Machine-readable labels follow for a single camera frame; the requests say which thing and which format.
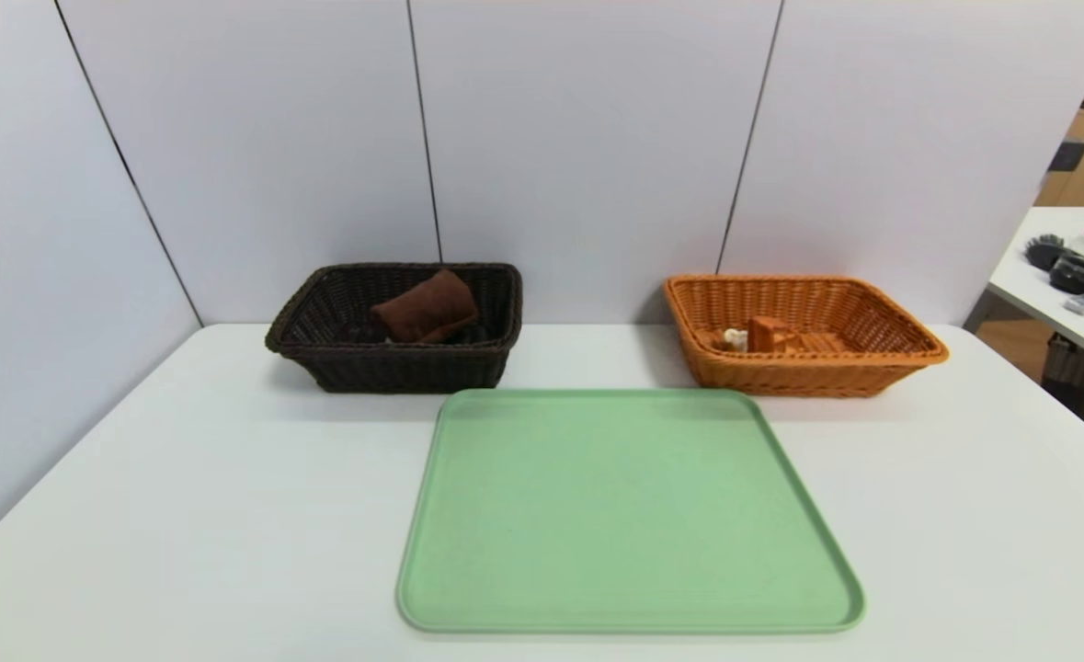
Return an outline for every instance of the table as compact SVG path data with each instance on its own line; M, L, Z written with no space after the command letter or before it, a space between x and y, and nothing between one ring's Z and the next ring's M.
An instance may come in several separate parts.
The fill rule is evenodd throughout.
M1084 424L975 336L879 398L759 398L868 596L812 636L446 636L395 583L441 395L331 395L205 328L0 523L0 662L1084 659ZM506 387L693 384L664 326L529 325Z
M1028 241L1041 234L1059 234L1068 239L1083 231L1084 207L1033 207L992 273L988 289L1024 313L1043 320L1084 349L1084 315L1063 309L1063 301L1070 295L1053 288L1049 275L1029 264L1023 255Z

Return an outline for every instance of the brown towel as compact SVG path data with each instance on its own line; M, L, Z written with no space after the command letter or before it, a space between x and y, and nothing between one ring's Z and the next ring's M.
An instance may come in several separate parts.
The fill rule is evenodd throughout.
M476 322L472 289L447 269L408 293L370 309L398 343L440 343Z

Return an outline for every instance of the black bowl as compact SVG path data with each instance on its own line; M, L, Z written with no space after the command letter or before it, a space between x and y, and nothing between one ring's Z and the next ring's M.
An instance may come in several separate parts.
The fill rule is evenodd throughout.
M1049 271L1049 283L1054 288L1071 295L1084 295L1084 258L1062 255Z

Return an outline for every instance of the black container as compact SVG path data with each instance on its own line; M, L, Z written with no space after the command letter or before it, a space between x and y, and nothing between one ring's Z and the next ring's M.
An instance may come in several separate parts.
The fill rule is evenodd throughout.
M479 317L446 343L388 343L370 313L449 269ZM276 315L268 349L335 392L453 393L491 389L521 330L521 275L512 264L338 264L313 272Z
M1049 271L1049 283L1054 288L1071 295L1084 295L1084 258L1062 255Z

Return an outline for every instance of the green tray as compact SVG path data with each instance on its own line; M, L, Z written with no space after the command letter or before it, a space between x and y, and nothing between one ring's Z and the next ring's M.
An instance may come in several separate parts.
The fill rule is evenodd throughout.
M864 596L750 399L452 395L398 603L450 633L824 633Z

